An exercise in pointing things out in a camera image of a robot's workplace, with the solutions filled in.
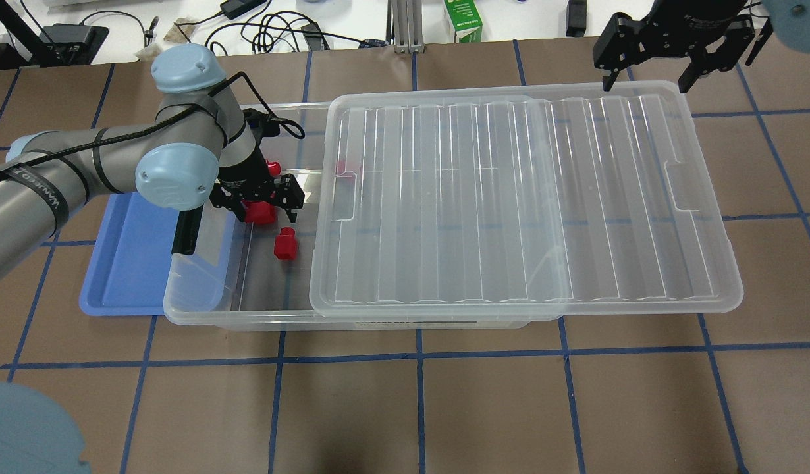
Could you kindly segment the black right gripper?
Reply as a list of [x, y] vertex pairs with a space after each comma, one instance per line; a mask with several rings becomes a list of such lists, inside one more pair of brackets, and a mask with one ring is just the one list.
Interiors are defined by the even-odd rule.
[[593, 65], [605, 72], [610, 91], [629, 66], [652, 58], [688, 58], [677, 79], [688, 93], [698, 79], [733, 69], [755, 38], [745, 1], [655, 1], [641, 19], [624, 12], [610, 16], [593, 46]]

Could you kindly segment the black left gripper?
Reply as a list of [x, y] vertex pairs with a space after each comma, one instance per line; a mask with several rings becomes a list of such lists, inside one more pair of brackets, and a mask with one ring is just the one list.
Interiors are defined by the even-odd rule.
[[248, 158], [231, 166], [219, 168], [217, 182], [209, 195], [216, 208], [227, 208], [239, 222], [248, 222], [248, 207], [244, 201], [266, 201], [284, 210], [288, 221], [296, 224], [306, 195], [296, 175], [281, 174], [272, 178], [267, 171], [266, 158], [260, 148], [254, 148]]

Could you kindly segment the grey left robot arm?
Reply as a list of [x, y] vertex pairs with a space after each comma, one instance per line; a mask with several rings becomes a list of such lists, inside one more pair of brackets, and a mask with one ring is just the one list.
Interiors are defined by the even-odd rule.
[[243, 109], [216, 56], [198, 44], [173, 46], [150, 67], [162, 93], [146, 125], [45, 131], [14, 141], [0, 165], [0, 281], [94, 198], [139, 193], [180, 213], [205, 204], [248, 218], [267, 202], [296, 222], [305, 194], [293, 174], [275, 174], [261, 152], [265, 137], [305, 131], [295, 120]]

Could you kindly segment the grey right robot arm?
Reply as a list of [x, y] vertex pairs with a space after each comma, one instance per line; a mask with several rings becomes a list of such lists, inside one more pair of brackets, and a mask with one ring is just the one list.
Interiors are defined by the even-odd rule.
[[763, 1], [766, 19], [755, 29], [746, 1], [655, 1], [642, 19], [616, 12], [593, 45], [593, 66], [610, 91], [620, 72], [652, 58], [688, 58], [677, 80], [688, 93], [698, 79], [733, 69], [748, 54], [750, 66], [773, 35], [810, 54], [810, 1]]

